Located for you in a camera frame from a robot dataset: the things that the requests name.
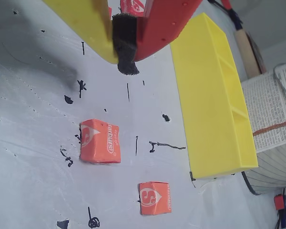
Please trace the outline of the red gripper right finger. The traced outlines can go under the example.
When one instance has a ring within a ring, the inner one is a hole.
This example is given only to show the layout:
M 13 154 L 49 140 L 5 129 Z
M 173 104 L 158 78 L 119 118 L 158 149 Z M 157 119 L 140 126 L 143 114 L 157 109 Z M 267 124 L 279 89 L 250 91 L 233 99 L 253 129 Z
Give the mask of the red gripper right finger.
M 112 18 L 112 40 L 118 70 L 139 73 L 135 63 L 174 41 L 201 4 L 199 0 L 148 0 L 143 16 L 128 13 Z

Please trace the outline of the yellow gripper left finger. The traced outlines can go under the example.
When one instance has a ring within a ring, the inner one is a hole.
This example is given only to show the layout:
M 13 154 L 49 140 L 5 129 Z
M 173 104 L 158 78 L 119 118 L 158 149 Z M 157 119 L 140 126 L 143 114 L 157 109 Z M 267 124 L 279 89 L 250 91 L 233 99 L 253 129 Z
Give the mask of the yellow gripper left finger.
M 108 1 L 45 0 L 44 3 L 101 58 L 112 64 L 118 63 Z

